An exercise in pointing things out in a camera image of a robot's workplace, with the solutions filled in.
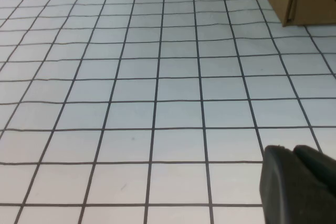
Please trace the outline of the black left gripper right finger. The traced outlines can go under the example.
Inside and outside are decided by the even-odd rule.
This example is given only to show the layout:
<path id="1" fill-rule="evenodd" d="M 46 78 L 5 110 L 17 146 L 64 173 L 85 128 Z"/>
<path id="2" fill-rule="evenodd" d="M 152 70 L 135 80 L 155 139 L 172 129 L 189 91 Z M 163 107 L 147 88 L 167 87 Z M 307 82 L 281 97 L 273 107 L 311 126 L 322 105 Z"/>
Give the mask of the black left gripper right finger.
<path id="1" fill-rule="evenodd" d="M 335 160 L 306 145 L 297 145 L 293 152 L 307 169 L 335 195 Z"/>

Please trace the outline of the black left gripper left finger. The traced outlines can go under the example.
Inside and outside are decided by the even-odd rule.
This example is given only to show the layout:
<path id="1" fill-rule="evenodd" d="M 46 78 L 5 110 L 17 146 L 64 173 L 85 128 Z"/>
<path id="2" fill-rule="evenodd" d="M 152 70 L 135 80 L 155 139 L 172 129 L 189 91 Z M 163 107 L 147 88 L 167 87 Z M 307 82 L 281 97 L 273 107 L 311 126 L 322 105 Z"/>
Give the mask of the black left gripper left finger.
<path id="1" fill-rule="evenodd" d="M 293 150 L 265 148 L 259 191 L 266 223 L 335 223 L 335 195 Z"/>

